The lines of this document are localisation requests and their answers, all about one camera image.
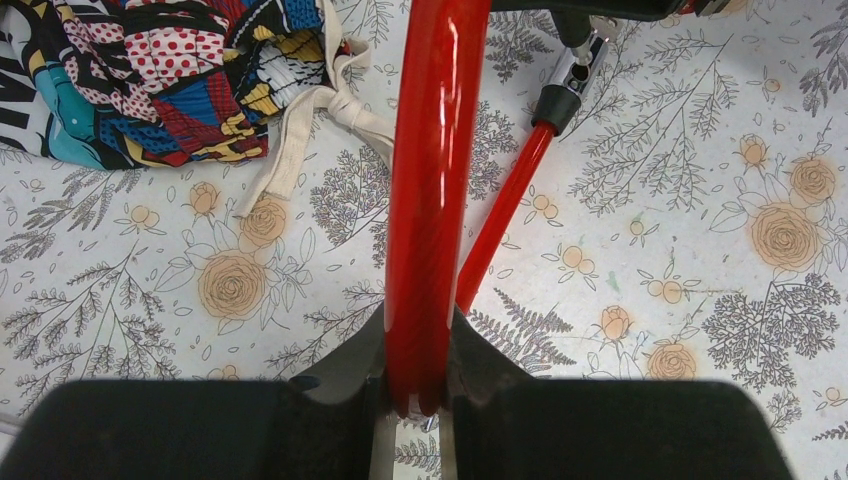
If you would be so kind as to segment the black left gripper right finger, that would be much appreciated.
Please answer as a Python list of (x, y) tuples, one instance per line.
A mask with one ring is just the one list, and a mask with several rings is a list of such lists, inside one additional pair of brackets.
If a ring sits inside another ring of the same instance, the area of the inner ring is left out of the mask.
[(539, 379), (452, 319), (446, 479), (787, 479), (761, 410), (720, 381)]

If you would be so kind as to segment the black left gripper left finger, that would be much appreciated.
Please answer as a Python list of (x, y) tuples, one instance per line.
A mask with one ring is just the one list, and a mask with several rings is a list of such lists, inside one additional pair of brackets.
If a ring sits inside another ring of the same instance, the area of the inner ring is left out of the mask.
[(5, 479), (367, 479), (390, 410), (383, 313), (287, 380), (88, 380), (54, 388)]

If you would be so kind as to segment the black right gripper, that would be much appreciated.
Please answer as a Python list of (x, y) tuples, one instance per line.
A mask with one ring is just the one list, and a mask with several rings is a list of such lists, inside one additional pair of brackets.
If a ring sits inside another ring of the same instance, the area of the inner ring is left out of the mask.
[(653, 22), (672, 14), (709, 16), (728, 4), (729, 0), (493, 0), (490, 11), (549, 10)]

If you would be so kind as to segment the silver keys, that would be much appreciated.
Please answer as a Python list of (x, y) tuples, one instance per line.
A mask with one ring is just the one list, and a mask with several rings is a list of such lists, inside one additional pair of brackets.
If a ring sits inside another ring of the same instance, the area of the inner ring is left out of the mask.
[(614, 42), (621, 33), (624, 25), (622, 20), (606, 16), (591, 15), (589, 21), (591, 27), (590, 45), (598, 41), (606, 43)]

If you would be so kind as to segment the red cable lock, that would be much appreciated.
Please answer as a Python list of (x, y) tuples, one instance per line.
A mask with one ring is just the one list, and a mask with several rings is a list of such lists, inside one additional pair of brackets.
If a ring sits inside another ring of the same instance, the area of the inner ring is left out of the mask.
[(406, 37), (387, 230), (388, 385), (402, 416), (432, 415), (445, 389), (452, 318), (471, 304), (524, 189), (581, 106), (606, 42), (590, 15), (549, 11), (565, 52), (519, 158), (468, 258), (459, 257), (492, 1), (415, 1)]

